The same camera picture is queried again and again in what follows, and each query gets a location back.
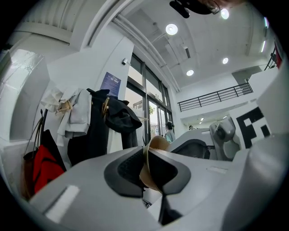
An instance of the balcony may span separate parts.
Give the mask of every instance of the balcony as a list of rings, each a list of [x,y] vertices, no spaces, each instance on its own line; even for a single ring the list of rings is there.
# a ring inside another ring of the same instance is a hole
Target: balcony
[[[198,107],[205,107],[210,104],[223,102],[228,99],[242,97],[244,95],[252,93],[252,88],[249,83],[226,88],[217,92],[212,92],[206,95],[202,95],[196,98],[188,99],[178,102],[180,111],[187,111]]]

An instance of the round ceiling light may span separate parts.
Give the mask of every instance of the round ceiling light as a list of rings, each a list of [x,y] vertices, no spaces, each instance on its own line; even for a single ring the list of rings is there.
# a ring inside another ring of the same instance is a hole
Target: round ceiling light
[[[227,63],[228,63],[228,61],[229,61],[229,59],[228,59],[228,58],[224,58],[224,59],[223,59],[223,64],[227,64]]]
[[[193,70],[189,70],[189,71],[187,71],[187,76],[192,76],[193,74],[194,74],[194,71]]]
[[[221,10],[221,16],[223,19],[228,19],[229,18],[229,12],[227,9],[222,9]]]
[[[169,24],[166,27],[166,32],[169,35],[175,35],[177,33],[177,26],[175,24]]]

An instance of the black hat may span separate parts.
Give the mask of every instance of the black hat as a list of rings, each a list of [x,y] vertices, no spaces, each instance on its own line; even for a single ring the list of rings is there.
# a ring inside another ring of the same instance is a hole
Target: black hat
[[[190,16],[189,12],[185,9],[189,9],[197,14],[211,14],[212,12],[198,0],[176,0],[170,2],[170,6],[173,7],[184,18]]]

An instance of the blue poster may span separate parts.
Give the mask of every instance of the blue poster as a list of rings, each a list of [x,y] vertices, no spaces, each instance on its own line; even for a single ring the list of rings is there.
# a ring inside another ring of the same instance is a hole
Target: blue poster
[[[108,72],[105,74],[100,89],[110,90],[109,95],[118,97],[121,80]]]

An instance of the person's hair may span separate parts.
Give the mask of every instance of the person's hair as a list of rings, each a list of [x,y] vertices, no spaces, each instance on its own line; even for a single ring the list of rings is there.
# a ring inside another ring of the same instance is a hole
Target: person's hair
[[[171,121],[166,122],[166,126],[167,126],[168,129],[170,129],[170,130],[172,130],[172,128],[175,127],[175,125],[173,125]]]

